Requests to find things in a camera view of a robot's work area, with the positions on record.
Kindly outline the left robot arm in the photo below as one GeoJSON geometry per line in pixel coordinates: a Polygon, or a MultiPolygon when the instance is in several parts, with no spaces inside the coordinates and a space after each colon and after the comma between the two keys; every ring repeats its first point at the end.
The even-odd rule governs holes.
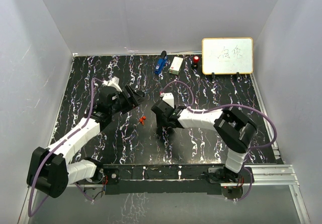
{"type": "Polygon", "coordinates": [[[47,148],[36,148],[31,156],[27,175],[30,187],[50,197],[60,196],[69,184],[83,179],[99,183],[104,177],[103,169],[95,160],[71,163],[73,156],[101,133],[117,113],[125,114],[144,101],[145,93],[135,91],[129,85],[124,89],[104,86],[98,94],[91,93],[88,112],[70,132],[47,148]]]}

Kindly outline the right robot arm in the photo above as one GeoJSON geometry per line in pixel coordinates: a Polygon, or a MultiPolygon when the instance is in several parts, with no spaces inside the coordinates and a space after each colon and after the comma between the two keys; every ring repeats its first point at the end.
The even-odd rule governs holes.
{"type": "Polygon", "coordinates": [[[203,128],[216,131],[228,147],[224,167],[209,178],[221,182],[236,182],[242,177],[242,167],[257,125],[238,107],[228,106],[218,110],[196,110],[185,106],[173,107],[159,100],[152,108],[157,126],[161,128],[203,128]]]}

